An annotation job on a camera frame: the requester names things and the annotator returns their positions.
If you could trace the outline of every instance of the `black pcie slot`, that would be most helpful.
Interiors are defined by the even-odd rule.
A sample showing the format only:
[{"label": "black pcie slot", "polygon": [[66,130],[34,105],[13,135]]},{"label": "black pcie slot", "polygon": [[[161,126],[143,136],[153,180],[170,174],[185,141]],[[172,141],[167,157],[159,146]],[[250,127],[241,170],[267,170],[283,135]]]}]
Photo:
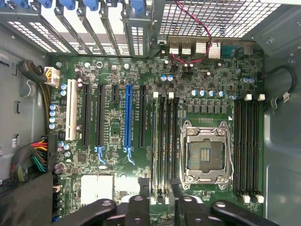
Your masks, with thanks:
[{"label": "black pcie slot", "polygon": [[163,124],[164,124],[164,106],[165,97],[160,98],[159,119],[158,119],[158,195],[162,195],[162,179],[163,179]]},{"label": "black pcie slot", "polygon": [[146,120],[146,87],[140,86],[139,147],[145,147],[145,120]]},{"label": "black pcie slot", "polygon": [[96,141],[95,146],[103,146],[103,130],[104,130],[104,85],[97,86],[97,105],[96,105]]},{"label": "black pcie slot", "polygon": [[91,86],[84,84],[83,96],[83,130],[82,130],[82,143],[83,146],[90,145],[90,122],[91,122]]},{"label": "black pcie slot", "polygon": [[172,123],[172,157],[171,157],[171,178],[176,178],[177,171],[177,133],[178,133],[178,103],[179,98],[175,98],[173,102],[173,123]]},{"label": "black pcie slot", "polygon": [[169,173],[170,173],[170,124],[171,124],[171,109],[172,102],[170,100],[166,103],[166,128],[165,128],[165,176],[164,176],[164,187],[165,194],[168,195],[169,188]]}]

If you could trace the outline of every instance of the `electrolytic capacitor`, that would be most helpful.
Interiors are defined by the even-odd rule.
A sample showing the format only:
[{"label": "electrolytic capacitor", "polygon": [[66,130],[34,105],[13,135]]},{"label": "electrolytic capacitor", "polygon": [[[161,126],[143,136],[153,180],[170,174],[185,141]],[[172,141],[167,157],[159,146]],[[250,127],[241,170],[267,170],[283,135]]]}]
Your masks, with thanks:
[{"label": "electrolytic capacitor", "polygon": [[174,77],[173,77],[172,75],[169,75],[169,76],[167,77],[167,80],[168,80],[168,81],[172,81],[172,80],[174,80]]},{"label": "electrolytic capacitor", "polygon": [[59,169],[64,168],[64,167],[65,167],[65,164],[60,162],[60,163],[55,165],[55,170],[59,170]]},{"label": "electrolytic capacitor", "polygon": [[51,117],[55,117],[55,116],[58,116],[58,112],[57,112],[57,111],[50,111],[50,112],[49,112],[49,115],[50,115]]},{"label": "electrolytic capacitor", "polygon": [[57,143],[57,146],[59,146],[59,147],[64,147],[64,144],[65,144],[64,141],[59,141],[59,142]]},{"label": "electrolytic capacitor", "polygon": [[49,129],[56,129],[57,128],[57,124],[51,123],[49,124]]},{"label": "electrolytic capacitor", "polygon": [[69,144],[69,143],[64,144],[63,148],[64,148],[64,150],[69,150],[69,149],[71,149],[71,144]]},{"label": "electrolytic capacitor", "polygon": [[204,96],[206,95],[206,92],[205,92],[204,90],[201,90],[201,91],[198,93],[198,95],[199,95],[200,97],[204,97]]},{"label": "electrolytic capacitor", "polygon": [[223,92],[223,91],[219,91],[219,92],[217,93],[217,97],[221,98],[221,97],[223,97],[223,96],[224,96],[224,92]]},{"label": "electrolytic capacitor", "polygon": [[66,90],[61,90],[61,96],[66,96],[67,95],[67,92],[66,92]]},{"label": "electrolytic capacitor", "polygon": [[234,94],[234,95],[231,95],[231,96],[229,97],[229,99],[230,99],[230,100],[236,100],[236,99],[237,99],[237,96],[236,96],[236,94]]},{"label": "electrolytic capacitor", "polygon": [[211,90],[208,92],[208,97],[214,97],[215,96],[215,91]]},{"label": "electrolytic capacitor", "polygon": [[52,110],[52,111],[58,110],[58,105],[51,104],[51,105],[50,105],[50,110]]},{"label": "electrolytic capacitor", "polygon": [[198,94],[198,92],[194,89],[191,91],[191,96],[195,97]]},{"label": "electrolytic capacitor", "polygon": [[66,84],[61,84],[61,89],[62,90],[66,90],[67,89],[67,85]]},{"label": "electrolytic capacitor", "polygon": [[248,77],[244,77],[240,79],[241,83],[248,83],[249,82],[249,78]]},{"label": "electrolytic capacitor", "polygon": [[166,75],[163,74],[163,75],[161,76],[161,81],[166,81],[166,80],[167,80],[167,77],[166,77]]},{"label": "electrolytic capacitor", "polygon": [[55,122],[57,122],[57,118],[56,117],[50,117],[49,122],[55,123]]},{"label": "electrolytic capacitor", "polygon": [[56,169],[55,174],[61,174],[64,172],[64,168]]}]

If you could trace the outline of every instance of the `red wire bundle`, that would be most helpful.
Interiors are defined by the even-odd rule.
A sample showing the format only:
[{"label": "red wire bundle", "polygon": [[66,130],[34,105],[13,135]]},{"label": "red wire bundle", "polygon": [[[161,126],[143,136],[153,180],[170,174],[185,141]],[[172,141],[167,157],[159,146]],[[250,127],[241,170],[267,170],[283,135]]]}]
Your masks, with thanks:
[{"label": "red wire bundle", "polygon": [[185,9],[184,9],[184,6],[183,6],[180,2],[176,1],[176,4],[177,4],[177,6],[178,6],[178,8],[179,8],[180,10],[182,10],[184,13],[186,13],[187,15],[189,15],[192,19],[194,19],[199,25],[201,25],[201,26],[205,29],[205,31],[207,32],[207,35],[208,35],[208,37],[209,37],[209,45],[208,45],[208,48],[207,48],[206,53],[205,53],[205,55],[203,56],[203,58],[201,58],[201,59],[199,59],[199,60],[192,60],[192,61],[188,61],[188,62],[187,62],[187,61],[181,60],[181,59],[178,58],[178,57],[175,57],[173,53],[171,54],[172,60],[173,60],[173,59],[176,59],[177,61],[179,61],[179,62],[181,62],[181,63],[183,63],[183,64],[194,64],[194,63],[201,62],[201,61],[203,61],[203,60],[205,59],[205,57],[208,55],[209,49],[210,49],[211,46],[212,46],[212,37],[211,37],[211,34],[210,34],[208,28],[207,28],[202,22],[200,22],[198,19],[196,19],[196,17],[195,17],[194,15],[190,14],[187,10],[185,10]]}]

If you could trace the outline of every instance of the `ram slot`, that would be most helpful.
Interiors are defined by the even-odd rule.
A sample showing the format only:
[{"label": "ram slot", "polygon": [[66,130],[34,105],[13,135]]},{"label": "ram slot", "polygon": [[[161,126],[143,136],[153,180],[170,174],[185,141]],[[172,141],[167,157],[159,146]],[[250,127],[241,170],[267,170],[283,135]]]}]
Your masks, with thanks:
[{"label": "ram slot", "polygon": [[168,100],[166,103],[166,127],[165,127],[165,175],[164,175],[164,187],[165,194],[168,195],[169,189],[169,174],[170,174],[170,129],[171,129],[171,109],[172,101]]},{"label": "ram slot", "polygon": [[91,86],[90,84],[84,85],[84,96],[83,96],[83,132],[82,132],[82,143],[83,146],[90,145],[90,122],[91,122]]},{"label": "ram slot", "polygon": [[173,102],[173,123],[172,123],[172,163],[171,178],[177,177],[177,133],[178,133],[178,104],[179,98],[175,98]]},{"label": "ram slot", "polygon": [[158,197],[162,196],[162,179],[163,179],[163,137],[164,137],[164,106],[165,97],[161,97],[159,105],[159,127],[158,127]]},{"label": "ram slot", "polygon": [[140,86],[139,147],[145,147],[145,122],[146,122],[146,88],[145,86]]},{"label": "ram slot", "polygon": [[104,105],[105,105],[105,87],[104,85],[97,85],[97,105],[96,105],[96,139],[95,139],[95,152],[98,153],[99,161],[106,164],[103,157],[104,152]]},{"label": "ram slot", "polygon": [[125,103],[125,130],[124,130],[124,146],[123,152],[127,153],[127,158],[130,163],[135,165],[132,159],[132,99],[133,87],[130,84],[126,85],[126,103]]}]

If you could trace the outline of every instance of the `perforated metal mesh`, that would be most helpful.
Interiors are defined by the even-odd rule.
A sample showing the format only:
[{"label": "perforated metal mesh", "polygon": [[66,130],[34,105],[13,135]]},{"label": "perforated metal mesh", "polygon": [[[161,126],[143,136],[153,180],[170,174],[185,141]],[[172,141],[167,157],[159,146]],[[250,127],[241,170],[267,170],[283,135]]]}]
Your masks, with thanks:
[{"label": "perforated metal mesh", "polygon": [[9,21],[8,24],[10,24],[12,27],[17,29],[19,32],[21,32],[23,35],[25,35],[27,38],[34,41],[36,44],[38,44],[40,47],[45,49],[47,52],[53,52],[56,53],[57,51],[50,47],[46,42],[44,42],[42,39],[40,39],[37,35],[35,35],[33,32],[31,32],[28,28],[26,28],[24,25],[22,25],[18,21]]},{"label": "perforated metal mesh", "polygon": [[[277,9],[280,4],[259,0],[180,1],[184,8],[207,26],[213,37],[241,38]],[[206,36],[206,31],[174,2],[164,7],[160,34]]]},{"label": "perforated metal mesh", "polygon": [[63,53],[70,53],[65,45],[63,45],[56,37],[51,34],[46,27],[41,23],[29,23],[34,29],[36,29],[40,34],[47,38],[51,43],[53,43],[59,50]]}]

